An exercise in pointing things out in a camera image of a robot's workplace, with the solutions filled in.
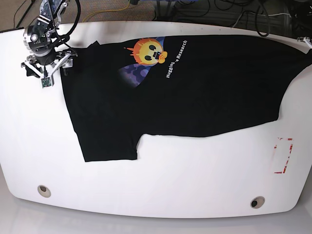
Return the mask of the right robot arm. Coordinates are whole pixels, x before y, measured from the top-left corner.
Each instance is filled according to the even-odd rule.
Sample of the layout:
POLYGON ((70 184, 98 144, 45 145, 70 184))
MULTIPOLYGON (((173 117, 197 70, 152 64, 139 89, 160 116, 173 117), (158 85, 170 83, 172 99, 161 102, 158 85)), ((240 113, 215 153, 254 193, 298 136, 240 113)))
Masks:
POLYGON ((63 35, 58 34, 61 15, 68 6, 67 0, 43 0, 40 4, 39 16, 34 25, 28 26, 23 33, 23 43, 30 55, 21 67, 28 77, 40 80, 42 88, 54 85, 54 73, 60 68, 71 68, 77 52, 67 44, 70 35, 78 25, 81 5, 77 0, 77 15, 73 26, 63 35))

